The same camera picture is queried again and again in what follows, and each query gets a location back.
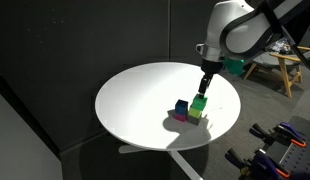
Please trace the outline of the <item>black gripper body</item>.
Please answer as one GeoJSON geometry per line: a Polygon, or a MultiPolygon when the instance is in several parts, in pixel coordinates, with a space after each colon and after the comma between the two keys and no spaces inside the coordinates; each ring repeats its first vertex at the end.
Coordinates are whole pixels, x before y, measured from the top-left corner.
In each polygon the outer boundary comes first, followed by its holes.
{"type": "Polygon", "coordinates": [[[223,69],[222,62],[212,62],[203,59],[201,70],[204,72],[204,76],[202,78],[203,82],[209,82],[214,74],[218,74],[223,69]]]}

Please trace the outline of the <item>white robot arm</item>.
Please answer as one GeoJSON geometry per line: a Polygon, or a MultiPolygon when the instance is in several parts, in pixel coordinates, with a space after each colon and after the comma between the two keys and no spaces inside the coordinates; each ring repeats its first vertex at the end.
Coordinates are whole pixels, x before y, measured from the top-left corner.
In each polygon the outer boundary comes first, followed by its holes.
{"type": "Polygon", "coordinates": [[[220,0],[210,15],[206,40],[196,46],[204,72],[199,97],[204,97],[213,76],[223,69],[225,58],[250,61],[281,36],[310,70],[310,63],[284,27],[309,7],[310,0],[262,0],[256,8],[245,0],[220,0]]]}

